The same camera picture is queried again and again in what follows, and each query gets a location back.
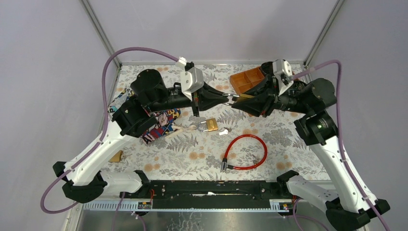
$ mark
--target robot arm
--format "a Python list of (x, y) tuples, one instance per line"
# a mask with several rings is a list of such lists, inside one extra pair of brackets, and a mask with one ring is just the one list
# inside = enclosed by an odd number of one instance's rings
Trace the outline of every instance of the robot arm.
[[(294, 122), (296, 131), (322, 162), (336, 188), (336, 192), (329, 192), (305, 180), (298, 173), (289, 171), (278, 177), (284, 190), (325, 212), (330, 223), (338, 230), (358, 229), (376, 217), (366, 200), (370, 200), (380, 214), (388, 211), (390, 207), (387, 201), (377, 199), (369, 190), (347, 152), (344, 151), (345, 159), (340, 155), (337, 127), (325, 111), (337, 101), (333, 84), (322, 78), (307, 85), (290, 82), (291, 73), (286, 61), (276, 61), (271, 67), (269, 72), (274, 75), (267, 74), (262, 83), (245, 93), (253, 97), (237, 101), (232, 107), (263, 117), (270, 115), (274, 109), (305, 114)], [(349, 164), (367, 197), (358, 190), (344, 161)]]
[[(160, 73), (154, 69), (142, 71), (130, 85), (135, 95), (124, 102), (113, 114), (108, 123), (105, 138), (99, 136), (78, 156), (68, 162), (57, 162), (53, 169), (57, 176), (71, 170), (63, 180), (64, 194), (67, 198), (80, 203), (87, 203), (101, 195), (119, 195), (120, 192), (136, 193), (146, 181), (141, 171), (129, 173), (111, 173), (101, 171), (109, 159), (124, 146), (132, 143), (146, 130), (157, 123), (152, 112), (173, 108), (192, 107), (195, 116), (228, 98), (204, 82), (203, 73), (187, 63), (180, 73), (180, 83), (166, 88)], [(72, 166), (82, 158), (96, 143), (101, 144), (92, 155), (81, 162), (75, 169)]]
[[(331, 224), (339, 230), (357, 229), (367, 224), (375, 214), (365, 200), (370, 200), (380, 214), (390, 209), (385, 200), (377, 199), (368, 189), (351, 160), (342, 159), (338, 149), (337, 127), (325, 111), (336, 103), (334, 87), (328, 80), (319, 78), (309, 84), (291, 81), (291, 66), (285, 60), (267, 63), (263, 68), (265, 79), (240, 97), (233, 98), (231, 105), (255, 116), (269, 116), (273, 110), (305, 114), (294, 122), (299, 136), (318, 156), (327, 170), (337, 192), (328, 192), (305, 180), (294, 171), (278, 177), (282, 191), (306, 199), (326, 213)], [(57, 162), (54, 172), (60, 176), (70, 170), (97, 142), (101, 145), (82, 162), (75, 171), (66, 175), (63, 191), (66, 197), (86, 203), (100, 195), (118, 195), (121, 192), (145, 195), (148, 182), (141, 171), (109, 173), (101, 167), (123, 146), (133, 142), (147, 129), (156, 125), (152, 112), (172, 108), (192, 107), (195, 116), (218, 104), (227, 104), (224, 94), (204, 82), (201, 70), (187, 63), (180, 73), (180, 83), (166, 88), (160, 73), (153, 69), (142, 71), (131, 84), (135, 95), (113, 114), (103, 141), (95, 139), (80, 155), (69, 162)], [(358, 182), (364, 187), (363, 198), (347, 173), (342, 161), (347, 161)]]

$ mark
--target white wall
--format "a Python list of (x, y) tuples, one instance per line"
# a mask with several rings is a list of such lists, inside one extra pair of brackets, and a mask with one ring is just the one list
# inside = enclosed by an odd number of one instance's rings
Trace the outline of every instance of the white wall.
[[(364, 181), (391, 210), (392, 230), (408, 220), (408, 1), (349, 0), (338, 14), (313, 65), (343, 63), (341, 116), (344, 143)], [(336, 82), (336, 67), (314, 78)], [(334, 107), (330, 110), (335, 115)], [(370, 230), (383, 230), (378, 219)]]
[[(112, 46), (193, 61), (304, 60), (336, 0), (91, 0)], [(169, 61), (148, 53), (122, 62)]]
[[(0, 229), (60, 230), (66, 214), (43, 213), (40, 197), (52, 165), (96, 137), (108, 54), (77, 0), (1, 1), (0, 22)], [(61, 186), (49, 209), (70, 204)]]

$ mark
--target small key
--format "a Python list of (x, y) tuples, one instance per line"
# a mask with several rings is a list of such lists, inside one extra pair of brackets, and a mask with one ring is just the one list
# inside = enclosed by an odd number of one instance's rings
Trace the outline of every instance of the small key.
[(228, 130), (227, 130), (227, 129), (225, 129), (224, 131), (222, 131), (222, 132), (219, 133), (220, 136), (221, 136), (221, 135), (227, 135), (227, 134), (228, 134)]

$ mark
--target colorful fabric pouch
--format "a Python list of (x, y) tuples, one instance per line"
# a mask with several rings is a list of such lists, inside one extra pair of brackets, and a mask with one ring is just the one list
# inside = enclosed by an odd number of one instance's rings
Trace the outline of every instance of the colorful fabric pouch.
[[(125, 88), (109, 105), (108, 112), (109, 115), (112, 116), (113, 113), (117, 111), (117, 109), (129, 99), (129, 97), (133, 96), (134, 92), (131, 89)], [(173, 131), (173, 122), (177, 119), (180, 114), (181, 110), (179, 108), (170, 109), (161, 112), (153, 113), (156, 116), (157, 123), (154, 127), (150, 128), (149, 130), (145, 131), (141, 138), (143, 141), (148, 144), (150, 142), (155, 141), (156, 139), (166, 135), (167, 133)]]

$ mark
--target floral tablecloth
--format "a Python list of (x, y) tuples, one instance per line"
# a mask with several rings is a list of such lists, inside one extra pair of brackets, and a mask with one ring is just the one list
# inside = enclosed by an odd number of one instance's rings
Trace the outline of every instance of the floral tablecloth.
[[(204, 73), (210, 86), (233, 93), (229, 77), (259, 65), (196, 65)], [(122, 67), (115, 97), (144, 69), (158, 70), (167, 87), (179, 82), (181, 69), (174, 65), (125, 65)], [(292, 69), (299, 73), (299, 64)], [(150, 180), (275, 180), (280, 174), (293, 169), (309, 180), (329, 180), (329, 176), (316, 155), (299, 138), (293, 121), (298, 113), (274, 111), (267, 118), (250, 117), (247, 113), (218, 105), (194, 117), (190, 108), (183, 108), (175, 120), (180, 127), (197, 125), (215, 115), (219, 128), (230, 130), (227, 135), (218, 132), (183, 132), (173, 138), (161, 137), (145, 144), (141, 139), (123, 148), (119, 163), (107, 163), (103, 169), (111, 171), (143, 170)], [(220, 172), (221, 160), (228, 144), (242, 134), (254, 134), (268, 147), (266, 161), (253, 170), (227, 170)], [(229, 164), (250, 166), (263, 156), (263, 147), (256, 139), (243, 138), (229, 152)]]

